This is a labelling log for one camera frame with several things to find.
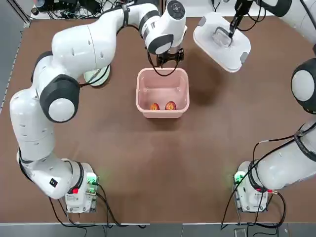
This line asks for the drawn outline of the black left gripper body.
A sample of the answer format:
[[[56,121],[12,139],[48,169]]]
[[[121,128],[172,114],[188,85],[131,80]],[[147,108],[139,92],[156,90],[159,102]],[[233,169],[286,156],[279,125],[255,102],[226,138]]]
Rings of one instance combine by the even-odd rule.
[[[178,65],[178,63],[182,60],[184,60],[183,48],[180,48],[177,52],[174,53],[167,51],[157,56],[157,66],[163,66],[168,61],[175,61],[176,65]]]

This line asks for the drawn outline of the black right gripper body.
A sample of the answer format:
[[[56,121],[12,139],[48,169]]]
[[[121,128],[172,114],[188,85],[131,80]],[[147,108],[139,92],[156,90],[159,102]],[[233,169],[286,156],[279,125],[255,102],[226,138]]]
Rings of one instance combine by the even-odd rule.
[[[236,0],[235,3],[235,16],[245,16],[248,14],[252,6],[252,0]]]

